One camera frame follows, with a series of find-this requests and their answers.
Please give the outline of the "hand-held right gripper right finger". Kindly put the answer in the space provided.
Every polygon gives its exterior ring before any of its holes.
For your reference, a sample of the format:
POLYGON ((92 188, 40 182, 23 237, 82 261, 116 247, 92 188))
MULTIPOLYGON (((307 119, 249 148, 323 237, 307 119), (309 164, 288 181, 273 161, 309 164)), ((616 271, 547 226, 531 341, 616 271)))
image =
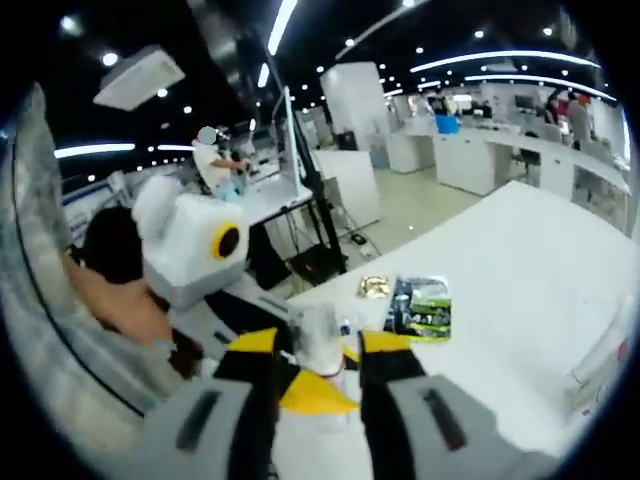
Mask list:
POLYGON ((376 479, 547 479, 555 460, 525 452, 495 414, 443 376, 428 375, 407 337, 362 331, 360 415, 376 479))

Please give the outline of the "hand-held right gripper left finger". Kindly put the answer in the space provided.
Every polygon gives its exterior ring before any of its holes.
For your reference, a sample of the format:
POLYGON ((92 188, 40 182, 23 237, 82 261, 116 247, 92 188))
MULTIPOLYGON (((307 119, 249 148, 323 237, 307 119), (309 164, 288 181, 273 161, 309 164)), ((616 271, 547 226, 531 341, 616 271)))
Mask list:
POLYGON ((276 328, 238 336, 215 373, 145 419, 121 479, 266 479, 278 420, 276 328))

